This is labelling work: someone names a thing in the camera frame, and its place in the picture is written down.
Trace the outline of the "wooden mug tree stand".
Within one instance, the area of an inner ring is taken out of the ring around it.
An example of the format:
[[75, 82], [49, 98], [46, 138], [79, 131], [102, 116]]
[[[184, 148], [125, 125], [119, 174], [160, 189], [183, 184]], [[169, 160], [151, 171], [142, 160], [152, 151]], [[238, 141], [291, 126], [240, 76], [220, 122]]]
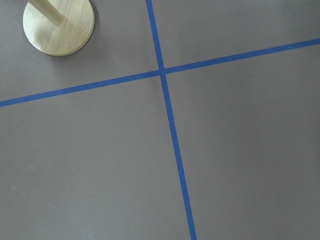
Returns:
[[26, 38], [36, 49], [66, 56], [90, 39], [95, 14], [88, 0], [29, 0], [22, 23]]

